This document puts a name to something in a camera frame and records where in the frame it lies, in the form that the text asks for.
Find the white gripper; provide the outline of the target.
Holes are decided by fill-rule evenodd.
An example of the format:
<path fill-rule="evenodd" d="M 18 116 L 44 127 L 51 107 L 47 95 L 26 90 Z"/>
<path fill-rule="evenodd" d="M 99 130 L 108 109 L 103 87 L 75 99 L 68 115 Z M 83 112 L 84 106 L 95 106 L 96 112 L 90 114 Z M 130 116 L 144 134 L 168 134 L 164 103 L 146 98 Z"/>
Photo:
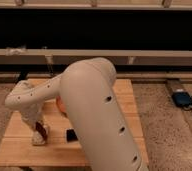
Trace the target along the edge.
<path fill-rule="evenodd" d="M 20 110 L 22 121 L 28 125 L 28 127 L 35 131 L 36 124 L 44 124 L 44 119 L 42 116 L 41 106 L 30 106 Z"/>

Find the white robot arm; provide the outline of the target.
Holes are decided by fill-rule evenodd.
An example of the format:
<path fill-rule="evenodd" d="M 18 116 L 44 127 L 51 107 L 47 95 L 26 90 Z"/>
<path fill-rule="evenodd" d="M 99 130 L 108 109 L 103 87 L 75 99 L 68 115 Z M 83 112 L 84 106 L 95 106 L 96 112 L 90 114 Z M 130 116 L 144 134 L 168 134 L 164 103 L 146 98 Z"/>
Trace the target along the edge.
<path fill-rule="evenodd" d="M 115 81 L 111 61 L 80 60 L 38 86 L 20 81 L 5 105 L 27 112 L 59 97 L 93 171 L 149 171 L 117 101 Z"/>

